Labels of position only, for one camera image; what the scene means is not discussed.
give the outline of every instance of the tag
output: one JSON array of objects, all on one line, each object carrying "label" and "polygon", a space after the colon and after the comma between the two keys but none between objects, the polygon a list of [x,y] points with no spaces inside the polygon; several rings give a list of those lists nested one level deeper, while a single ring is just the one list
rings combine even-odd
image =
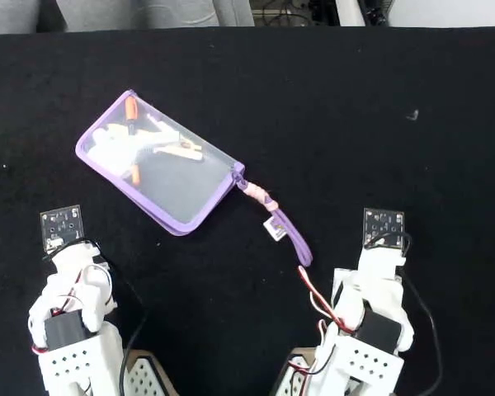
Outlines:
[{"label": "tag", "polygon": [[273,216],[264,222],[264,227],[267,232],[270,233],[271,237],[279,242],[286,235],[284,227],[280,225],[277,220],[273,219]]}]

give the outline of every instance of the small sensor board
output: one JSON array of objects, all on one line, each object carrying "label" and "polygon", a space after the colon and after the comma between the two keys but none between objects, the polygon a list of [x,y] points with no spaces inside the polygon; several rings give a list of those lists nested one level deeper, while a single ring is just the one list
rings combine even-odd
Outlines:
[{"label": "small sensor board", "polygon": [[84,236],[83,218],[79,205],[68,206],[40,214],[42,243],[46,253]]},{"label": "small sensor board", "polygon": [[[405,231],[405,214],[395,210],[365,208],[363,211],[363,244],[383,233],[402,233]],[[403,237],[386,235],[377,243],[384,248],[403,250]]]}]

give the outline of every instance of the black table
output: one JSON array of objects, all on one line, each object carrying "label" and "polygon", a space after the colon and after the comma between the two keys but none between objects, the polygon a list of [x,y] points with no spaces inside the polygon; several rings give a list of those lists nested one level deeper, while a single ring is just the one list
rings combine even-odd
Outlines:
[{"label": "black table", "polygon": [[[128,87],[247,164],[309,241],[326,296],[333,268],[357,263],[363,207],[405,210],[406,272],[443,344],[436,394],[495,394],[495,29],[366,28],[0,37],[0,394],[42,393],[26,329],[53,270],[38,214],[76,203],[151,307],[136,346],[181,394],[268,394],[290,349],[318,343],[290,241],[271,240],[260,205],[233,191],[176,238],[75,157]],[[436,366],[409,293],[405,307],[416,337],[397,390],[413,395]]]}]

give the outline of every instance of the orange marker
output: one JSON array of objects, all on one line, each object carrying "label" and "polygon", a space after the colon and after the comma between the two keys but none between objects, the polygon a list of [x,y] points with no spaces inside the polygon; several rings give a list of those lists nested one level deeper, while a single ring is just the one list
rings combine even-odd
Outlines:
[{"label": "orange marker", "polygon": [[134,122],[138,119],[138,102],[133,96],[125,99],[125,118],[129,127],[129,135],[135,134]]},{"label": "orange marker", "polygon": [[132,172],[132,184],[135,186],[139,186],[141,182],[141,178],[139,176],[139,167],[137,164],[134,164],[130,167],[130,171]]}]

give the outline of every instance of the clear plastic pouch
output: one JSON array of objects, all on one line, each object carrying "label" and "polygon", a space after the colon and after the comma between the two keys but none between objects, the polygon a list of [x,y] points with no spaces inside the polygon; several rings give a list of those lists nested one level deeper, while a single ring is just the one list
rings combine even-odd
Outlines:
[{"label": "clear plastic pouch", "polygon": [[81,136],[76,154],[174,235],[196,229],[244,166],[123,93]]}]

